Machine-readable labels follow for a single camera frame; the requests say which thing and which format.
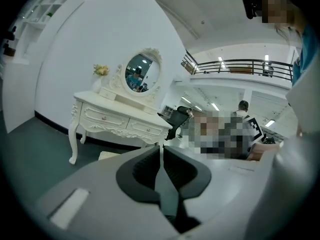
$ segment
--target yellow flowers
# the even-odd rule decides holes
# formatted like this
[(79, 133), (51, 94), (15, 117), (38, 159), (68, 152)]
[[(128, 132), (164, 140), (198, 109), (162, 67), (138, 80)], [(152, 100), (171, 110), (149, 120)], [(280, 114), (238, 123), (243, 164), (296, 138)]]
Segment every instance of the yellow flowers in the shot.
[(109, 73), (109, 68), (107, 65), (101, 66), (99, 64), (93, 64), (93, 74), (99, 75), (99, 76), (106, 76)]

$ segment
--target carved table leg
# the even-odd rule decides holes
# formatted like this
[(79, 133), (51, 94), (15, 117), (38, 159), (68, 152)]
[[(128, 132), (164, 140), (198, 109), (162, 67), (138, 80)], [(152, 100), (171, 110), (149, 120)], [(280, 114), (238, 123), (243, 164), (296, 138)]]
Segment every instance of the carved table leg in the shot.
[(82, 138), (80, 139), (81, 144), (85, 144), (87, 139), (87, 131), (84, 130), (84, 134), (82, 134)]
[(72, 149), (72, 157), (69, 159), (69, 163), (74, 165), (77, 160), (78, 156), (78, 147), (77, 147), (77, 138), (76, 138), (76, 133), (77, 133), (77, 128), (80, 122), (80, 112), (82, 108), (82, 102), (76, 101), (75, 104), (72, 106), (72, 119), (71, 119), (71, 124), (69, 126), (69, 141)]
[(160, 146), (160, 154), (164, 153), (164, 143), (165, 140), (163, 138), (158, 141), (158, 145)]

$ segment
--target oval mirror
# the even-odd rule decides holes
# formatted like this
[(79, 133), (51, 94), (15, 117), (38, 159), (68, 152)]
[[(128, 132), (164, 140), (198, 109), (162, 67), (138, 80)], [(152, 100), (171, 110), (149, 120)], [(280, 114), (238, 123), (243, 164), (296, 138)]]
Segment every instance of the oval mirror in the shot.
[(159, 74), (157, 58), (149, 52), (143, 52), (134, 56), (126, 65), (125, 82), (133, 92), (144, 93), (155, 86)]

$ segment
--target white vanity table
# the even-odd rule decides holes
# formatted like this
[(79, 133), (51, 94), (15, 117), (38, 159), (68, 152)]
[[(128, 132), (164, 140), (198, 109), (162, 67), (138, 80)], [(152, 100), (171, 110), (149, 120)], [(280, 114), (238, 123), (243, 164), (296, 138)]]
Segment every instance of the white vanity table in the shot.
[(72, 148), (72, 157), (69, 159), (71, 164), (75, 164), (78, 156), (76, 132), (79, 125), (85, 129), (80, 140), (82, 144), (86, 141), (87, 132), (105, 131), (123, 138), (139, 138), (145, 144), (159, 143), (160, 147), (163, 146), (172, 126), (158, 116), (157, 110), (153, 107), (162, 78), (162, 60), (156, 49), (149, 48), (140, 53), (152, 54), (159, 66), (157, 82), (151, 89), (135, 92), (128, 87), (125, 78), (126, 63), (123, 67), (118, 66), (108, 86), (102, 87), (99, 93), (83, 91), (74, 94), (75, 104), (72, 107), (68, 131)]

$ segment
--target blurred object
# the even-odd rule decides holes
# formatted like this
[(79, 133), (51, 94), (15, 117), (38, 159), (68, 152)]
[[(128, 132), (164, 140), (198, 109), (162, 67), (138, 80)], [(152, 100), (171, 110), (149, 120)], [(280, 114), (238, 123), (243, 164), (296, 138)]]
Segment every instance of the blurred object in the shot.
[(120, 155), (120, 154), (117, 154), (117, 153), (112, 153), (112, 152), (107, 152), (107, 151), (101, 151), (98, 160), (107, 159), (107, 158), (112, 158), (112, 157), (119, 156), (119, 155)]
[(164, 109), (162, 110), (161, 114), (158, 113), (158, 115), (164, 117), (165, 120), (168, 120), (174, 111), (175, 110), (173, 108), (166, 105), (164, 106)]
[(271, 62), (264, 62), (262, 63), (263, 73), (262, 75), (265, 77), (271, 77), (274, 74), (274, 68), (271, 65)]
[(16, 39), (16, 37), (15, 37), (16, 29), (17, 29), (17, 27), (14, 26), (11, 31), (7, 31), (4, 38), (5, 38), (5, 39), (8, 39), (8, 40), (10, 40), (10, 41), (14, 41), (14, 40)]
[(232, 66), (229, 67), (230, 73), (237, 73), (237, 74), (252, 74), (252, 68), (248, 66), (248, 68), (233, 68)]
[(10, 57), (14, 57), (15, 53), (16, 53), (16, 49), (12, 49), (10, 47), (5, 48), (3, 52), (4, 55), (10, 56)]
[(272, 138), (266, 137), (262, 143), (264, 143), (264, 144), (276, 144), (275, 139), (273, 137)]

